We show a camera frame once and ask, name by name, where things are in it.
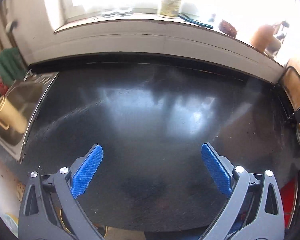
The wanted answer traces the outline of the red object right edge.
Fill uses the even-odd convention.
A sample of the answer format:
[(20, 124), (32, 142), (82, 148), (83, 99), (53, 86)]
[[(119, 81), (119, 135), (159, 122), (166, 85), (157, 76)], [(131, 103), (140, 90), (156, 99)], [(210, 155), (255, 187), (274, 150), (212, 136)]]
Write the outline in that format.
[(281, 190), (281, 199), (284, 211), (285, 229), (289, 229), (295, 213), (298, 196), (298, 178), (290, 180)]

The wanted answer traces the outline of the terracotta clay pot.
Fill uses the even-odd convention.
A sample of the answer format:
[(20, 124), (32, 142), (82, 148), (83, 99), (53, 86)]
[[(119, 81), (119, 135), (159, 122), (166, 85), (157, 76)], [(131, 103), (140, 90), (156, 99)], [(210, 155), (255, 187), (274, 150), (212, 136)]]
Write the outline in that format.
[(263, 25), (258, 28), (250, 39), (251, 45), (259, 52), (263, 53), (270, 44), (275, 28), (272, 25)]

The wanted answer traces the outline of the yellow pot in sink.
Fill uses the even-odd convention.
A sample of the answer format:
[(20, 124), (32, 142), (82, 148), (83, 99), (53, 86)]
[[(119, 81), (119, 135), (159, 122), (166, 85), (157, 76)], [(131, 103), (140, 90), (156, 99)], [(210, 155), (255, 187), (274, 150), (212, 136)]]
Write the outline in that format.
[(5, 97), (0, 97), (0, 126), (4, 130), (13, 128), (20, 134), (27, 129), (27, 119)]

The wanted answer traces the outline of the stainless steel sink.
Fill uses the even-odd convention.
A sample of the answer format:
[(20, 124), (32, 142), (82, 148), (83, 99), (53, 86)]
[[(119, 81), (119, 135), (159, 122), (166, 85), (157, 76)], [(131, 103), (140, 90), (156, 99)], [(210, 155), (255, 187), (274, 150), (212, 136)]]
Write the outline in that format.
[(19, 163), (30, 129), (57, 76), (57, 72), (28, 75), (15, 81), (0, 98), (0, 145)]

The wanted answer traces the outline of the green cloth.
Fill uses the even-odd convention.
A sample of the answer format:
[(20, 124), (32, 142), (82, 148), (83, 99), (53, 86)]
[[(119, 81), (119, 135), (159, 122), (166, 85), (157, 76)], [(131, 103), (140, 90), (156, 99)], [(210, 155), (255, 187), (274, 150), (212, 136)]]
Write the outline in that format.
[(26, 66), (18, 48), (7, 48), (0, 53), (0, 77), (3, 83), (11, 87), (15, 80), (22, 80)]

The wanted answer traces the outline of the blue scissors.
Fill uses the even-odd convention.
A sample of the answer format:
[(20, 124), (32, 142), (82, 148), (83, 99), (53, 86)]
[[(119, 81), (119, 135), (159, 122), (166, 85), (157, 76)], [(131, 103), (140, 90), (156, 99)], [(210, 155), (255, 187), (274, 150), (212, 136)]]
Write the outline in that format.
[(188, 23), (192, 23), (192, 24), (195, 24), (195, 25), (203, 27), (203, 28), (213, 29), (212, 25), (209, 25), (209, 24), (202, 23), (202, 22), (196, 21), (194, 19), (191, 19), (189, 16), (187, 16), (185, 14), (179, 14), (178, 17), (181, 18), (182, 20), (188, 22)]

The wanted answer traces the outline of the clear oil bottle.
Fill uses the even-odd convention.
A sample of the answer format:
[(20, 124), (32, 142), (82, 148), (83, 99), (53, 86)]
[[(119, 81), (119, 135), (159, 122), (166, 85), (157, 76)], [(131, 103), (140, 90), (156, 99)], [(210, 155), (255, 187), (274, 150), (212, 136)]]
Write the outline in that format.
[(162, 17), (178, 17), (181, 7), (181, 0), (162, 0), (158, 8), (158, 15)]

